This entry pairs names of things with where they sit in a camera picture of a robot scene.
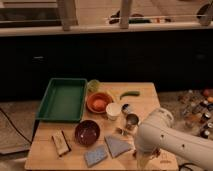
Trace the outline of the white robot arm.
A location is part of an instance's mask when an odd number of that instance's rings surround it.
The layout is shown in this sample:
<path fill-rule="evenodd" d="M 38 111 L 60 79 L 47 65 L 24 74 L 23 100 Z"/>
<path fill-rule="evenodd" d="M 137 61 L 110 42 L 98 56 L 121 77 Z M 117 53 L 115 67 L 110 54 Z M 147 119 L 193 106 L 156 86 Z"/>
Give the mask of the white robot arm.
<path fill-rule="evenodd" d="M 153 110 L 139 124 L 134 135 L 137 152 L 151 154 L 161 148 L 213 171 L 213 141 L 175 130 L 173 123 L 174 117 L 167 109 Z"/>

